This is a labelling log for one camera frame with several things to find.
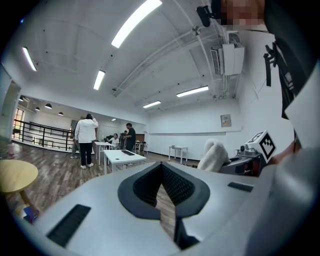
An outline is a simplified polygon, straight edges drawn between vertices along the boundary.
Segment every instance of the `white cube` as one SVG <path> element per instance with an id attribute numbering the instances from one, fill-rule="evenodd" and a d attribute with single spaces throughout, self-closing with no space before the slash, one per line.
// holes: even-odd
<path id="1" fill-rule="evenodd" d="M 261 153 L 266 163 L 269 162 L 277 149 L 267 130 L 257 133 L 246 144 L 249 149 L 255 149 Z"/>

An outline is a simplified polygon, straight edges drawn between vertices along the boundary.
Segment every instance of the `person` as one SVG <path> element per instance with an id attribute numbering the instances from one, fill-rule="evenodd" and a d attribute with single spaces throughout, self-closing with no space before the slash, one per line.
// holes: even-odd
<path id="1" fill-rule="evenodd" d="M 247 29 L 252 25 L 264 24 L 268 31 L 252 31 L 274 35 L 272 52 L 276 56 L 273 62 L 279 67 L 282 92 L 281 116 L 288 119 L 285 110 L 309 79 L 319 56 L 319 47 L 314 40 L 313 30 L 305 29 L 317 24 L 318 16 L 315 10 L 308 4 L 293 4 L 289 0 L 212 0 L 211 10 L 221 25 Z M 281 153 L 274 155 L 268 164 L 279 164 L 300 149 L 299 138 L 294 132 L 291 144 Z"/>
<path id="2" fill-rule="evenodd" d="M 111 143 L 111 146 L 110 146 L 111 150 L 117 150 L 118 149 L 118 145 L 119 145 L 118 134 L 115 133 L 113 135 L 113 138 L 108 140 L 108 142 Z"/>
<path id="3" fill-rule="evenodd" d="M 123 133 L 121 133 L 120 135 L 120 149 L 123 150 L 125 148 L 125 142 L 126 142 L 126 139 L 125 139 L 125 136 L 127 136 L 127 131 L 125 130 Z"/>
<path id="4" fill-rule="evenodd" d="M 72 158 L 72 159 L 78 158 L 78 157 L 76 156 L 76 151 L 77 151 L 77 150 L 79 151 L 79 154 L 81 154 L 80 145 L 79 145 L 79 143 L 76 143 L 76 136 L 73 136 L 73 145 L 72 145 L 72 152 L 71 152 L 70 158 Z"/>
<path id="5" fill-rule="evenodd" d="M 92 141 L 96 140 L 96 128 L 98 128 L 98 122 L 93 115 L 87 114 L 85 119 L 80 120 L 75 128 L 75 142 L 80 144 L 81 152 L 81 168 L 86 169 L 86 163 L 88 167 L 92 167 L 94 164 L 91 161 Z"/>
<path id="6" fill-rule="evenodd" d="M 126 128 L 129 130 L 129 132 L 127 136 L 123 137 L 126 140 L 125 149 L 128 151 L 132 151 L 136 144 L 136 131 L 132 127 L 132 124 L 130 122 L 126 124 Z"/>

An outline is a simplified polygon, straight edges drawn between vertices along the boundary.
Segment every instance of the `black hair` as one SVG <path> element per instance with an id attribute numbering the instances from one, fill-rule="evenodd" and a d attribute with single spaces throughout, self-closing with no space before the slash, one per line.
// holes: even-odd
<path id="1" fill-rule="evenodd" d="M 91 114 L 87 114 L 86 117 L 85 117 L 85 119 L 91 119 L 91 120 L 92 120 L 93 118 L 92 118 L 92 115 L 91 115 Z"/>

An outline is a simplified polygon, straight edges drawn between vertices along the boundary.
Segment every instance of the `white cloth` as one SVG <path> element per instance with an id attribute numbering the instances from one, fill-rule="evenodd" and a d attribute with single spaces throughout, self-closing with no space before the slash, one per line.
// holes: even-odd
<path id="1" fill-rule="evenodd" d="M 95 128 L 98 128 L 99 124 L 94 118 L 80 120 L 75 128 L 74 136 L 75 140 L 79 143 L 91 143 L 96 140 Z"/>
<path id="2" fill-rule="evenodd" d="M 117 147 L 118 145 L 119 145 L 119 139 L 118 138 L 111 138 L 110 140 L 109 140 L 109 142 L 111 142 L 111 146 L 112 147 Z"/>
<path id="3" fill-rule="evenodd" d="M 229 163 L 228 152 L 217 139 L 210 138 L 204 145 L 204 157 L 198 164 L 198 169 L 218 173 L 224 163 Z"/>

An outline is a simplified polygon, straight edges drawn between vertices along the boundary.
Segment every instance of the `round wooden table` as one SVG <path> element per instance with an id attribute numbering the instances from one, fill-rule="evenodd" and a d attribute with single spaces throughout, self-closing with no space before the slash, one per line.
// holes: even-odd
<path id="1" fill-rule="evenodd" d="M 36 180 L 37 176 L 37 167 L 29 162 L 0 160 L 0 192 L 4 194 L 19 192 L 24 203 L 28 204 L 36 215 L 39 215 L 25 192 L 25 189 Z"/>

